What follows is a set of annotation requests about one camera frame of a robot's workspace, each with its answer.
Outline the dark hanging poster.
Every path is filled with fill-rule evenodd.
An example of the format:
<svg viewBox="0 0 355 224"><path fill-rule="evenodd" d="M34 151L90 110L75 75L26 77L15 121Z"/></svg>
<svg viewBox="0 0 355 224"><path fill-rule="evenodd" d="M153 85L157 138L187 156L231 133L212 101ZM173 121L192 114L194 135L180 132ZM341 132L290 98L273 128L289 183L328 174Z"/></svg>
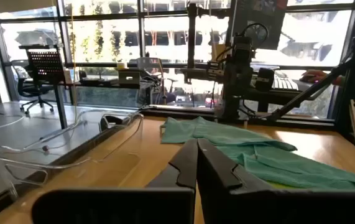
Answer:
<svg viewBox="0 0 355 224"><path fill-rule="evenodd" d="M250 37L257 49L276 50L286 9L287 0L236 0L232 33Z"/></svg>

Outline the teal microfiber towel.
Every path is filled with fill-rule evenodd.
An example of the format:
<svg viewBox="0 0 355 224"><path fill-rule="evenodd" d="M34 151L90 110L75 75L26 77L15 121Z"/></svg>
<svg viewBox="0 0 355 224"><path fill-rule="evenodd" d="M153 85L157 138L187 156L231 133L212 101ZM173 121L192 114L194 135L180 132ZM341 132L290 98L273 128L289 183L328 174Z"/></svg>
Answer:
<svg viewBox="0 0 355 224"><path fill-rule="evenodd" d="M252 175L297 189L355 190L355 174L267 144L218 146Z"/></svg>

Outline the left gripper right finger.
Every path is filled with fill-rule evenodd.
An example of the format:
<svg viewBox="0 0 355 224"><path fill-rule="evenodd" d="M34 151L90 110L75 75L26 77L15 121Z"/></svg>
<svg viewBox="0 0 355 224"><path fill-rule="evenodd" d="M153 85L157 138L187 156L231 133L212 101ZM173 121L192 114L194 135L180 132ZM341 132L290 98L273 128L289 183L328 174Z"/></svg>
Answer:
<svg viewBox="0 0 355 224"><path fill-rule="evenodd" d="M234 162L208 140L198 140L197 181L205 199L238 198L270 191L272 186Z"/></svg>

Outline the black office chair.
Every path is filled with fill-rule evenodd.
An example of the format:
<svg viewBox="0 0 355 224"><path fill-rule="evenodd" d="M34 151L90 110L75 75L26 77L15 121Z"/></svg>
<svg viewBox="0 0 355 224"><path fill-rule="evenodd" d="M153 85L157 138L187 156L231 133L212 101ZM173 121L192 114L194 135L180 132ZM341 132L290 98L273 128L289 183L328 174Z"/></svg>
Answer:
<svg viewBox="0 0 355 224"><path fill-rule="evenodd" d="M20 110L26 115L30 116L30 109L39 105L41 108L44 105L50 107L50 112L54 112L54 107L49 102L45 101L42 96L50 93L53 90L53 86L47 84L35 84L33 78L30 75L29 62L28 60L12 60L11 67L14 69L17 75L17 92L20 96L25 98L34 98L34 100L29 101L20 105Z"/></svg>

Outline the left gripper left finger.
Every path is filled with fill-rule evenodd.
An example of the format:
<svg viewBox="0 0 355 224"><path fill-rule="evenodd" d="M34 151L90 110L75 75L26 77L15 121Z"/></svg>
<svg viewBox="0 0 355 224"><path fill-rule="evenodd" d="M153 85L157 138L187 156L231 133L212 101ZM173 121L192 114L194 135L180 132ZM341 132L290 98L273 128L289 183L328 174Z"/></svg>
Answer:
<svg viewBox="0 0 355 224"><path fill-rule="evenodd" d="M152 179L146 187L196 187L198 160L197 140L187 141L168 162L166 168Z"/></svg>

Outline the black metal stand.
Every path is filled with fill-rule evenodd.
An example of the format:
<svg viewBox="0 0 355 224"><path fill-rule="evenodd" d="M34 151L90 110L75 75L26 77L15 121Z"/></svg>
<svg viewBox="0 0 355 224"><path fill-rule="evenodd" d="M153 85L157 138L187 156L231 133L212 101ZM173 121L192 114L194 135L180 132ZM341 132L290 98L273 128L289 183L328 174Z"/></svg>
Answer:
<svg viewBox="0 0 355 224"><path fill-rule="evenodd" d="M231 0L230 8L226 9L203 9L197 6L195 3L189 3L187 7L188 12L188 60L187 68L182 68L181 71L184 74L184 82L186 84L191 84L191 79L203 79L206 80L205 75L206 70L202 68L195 67L195 39L196 39L196 18L203 15L208 15L211 17L211 13L218 19L228 17L228 28L226 33L226 40L224 41L227 46L231 45L232 39L232 28L234 21L234 13L236 9L236 0Z"/></svg>

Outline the cluttered background office desk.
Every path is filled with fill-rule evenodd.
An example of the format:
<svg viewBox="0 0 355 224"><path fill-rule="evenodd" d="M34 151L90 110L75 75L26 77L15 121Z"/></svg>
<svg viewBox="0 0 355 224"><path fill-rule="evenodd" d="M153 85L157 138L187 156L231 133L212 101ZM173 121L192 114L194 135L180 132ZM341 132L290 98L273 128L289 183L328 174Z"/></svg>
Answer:
<svg viewBox="0 0 355 224"><path fill-rule="evenodd" d="M141 107L167 105L177 96L167 87L167 69L159 58L141 57L135 67L77 69L77 102L89 105Z"/></svg>

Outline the person's hand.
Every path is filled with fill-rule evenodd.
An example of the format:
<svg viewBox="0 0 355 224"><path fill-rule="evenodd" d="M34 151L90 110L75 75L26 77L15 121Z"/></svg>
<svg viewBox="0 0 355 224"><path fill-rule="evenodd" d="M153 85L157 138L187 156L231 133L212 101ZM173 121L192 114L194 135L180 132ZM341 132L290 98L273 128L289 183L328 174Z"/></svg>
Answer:
<svg viewBox="0 0 355 224"><path fill-rule="evenodd" d="M327 73L321 70L307 70L302 74L299 80L305 83L317 83L327 75Z"/></svg>

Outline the clear plastic bin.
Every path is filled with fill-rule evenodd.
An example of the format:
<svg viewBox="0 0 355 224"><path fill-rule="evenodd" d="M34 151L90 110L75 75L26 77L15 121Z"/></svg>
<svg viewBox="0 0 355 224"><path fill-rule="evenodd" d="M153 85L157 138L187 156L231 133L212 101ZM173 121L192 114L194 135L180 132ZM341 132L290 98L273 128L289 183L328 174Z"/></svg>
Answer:
<svg viewBox="0 0 355 224"><path fill-rule="evenodd" d="M26 146L0 146L0 172L15 199L51 190L117 186L140 161L144 115L83 111Z"/></svg>

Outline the green microfiber towel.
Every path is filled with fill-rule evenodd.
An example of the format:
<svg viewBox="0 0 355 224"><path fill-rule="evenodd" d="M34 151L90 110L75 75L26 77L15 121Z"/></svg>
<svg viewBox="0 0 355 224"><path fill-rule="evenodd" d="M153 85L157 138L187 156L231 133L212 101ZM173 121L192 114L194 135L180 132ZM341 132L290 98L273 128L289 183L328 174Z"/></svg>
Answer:
<svg viewBox="0 0 355 224"><path fill-rule="evenodd" d="M294 189L294 187L284 184L279 184L275 182L268 182L271 186L275 187L276 189Z"/></svg>

